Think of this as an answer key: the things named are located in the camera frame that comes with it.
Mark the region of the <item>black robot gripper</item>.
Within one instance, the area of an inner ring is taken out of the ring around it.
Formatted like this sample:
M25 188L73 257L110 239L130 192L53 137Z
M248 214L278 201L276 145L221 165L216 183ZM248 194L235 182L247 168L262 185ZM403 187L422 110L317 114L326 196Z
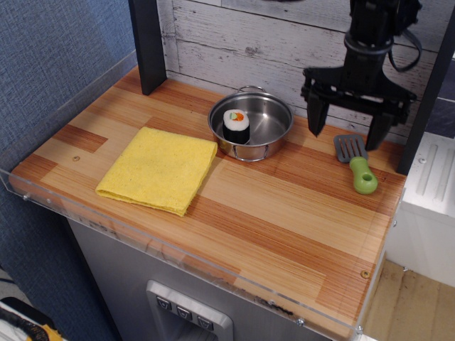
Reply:
M392 43L365 46L346 42L347 53L340 67L308 67L301 96L307 102L309 130L318 136L326 123L330 105L373 116L366 151L374 151L392 124L403 124L417 96L389 80L383 72L385 56Z

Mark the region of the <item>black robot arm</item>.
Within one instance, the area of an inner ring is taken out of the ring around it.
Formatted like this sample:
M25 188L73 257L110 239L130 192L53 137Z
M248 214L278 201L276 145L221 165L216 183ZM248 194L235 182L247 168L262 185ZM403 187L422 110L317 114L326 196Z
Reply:
M417 22L419 1L351 1L351 24L341 67L304 69L301 95L307 103L310 132L321 133L331 105L372 117L366 149L377 149L393 126L407 121L415 93L392 82L383 72L392 60L396 36L404 36L418 51L422 45L408 28Z

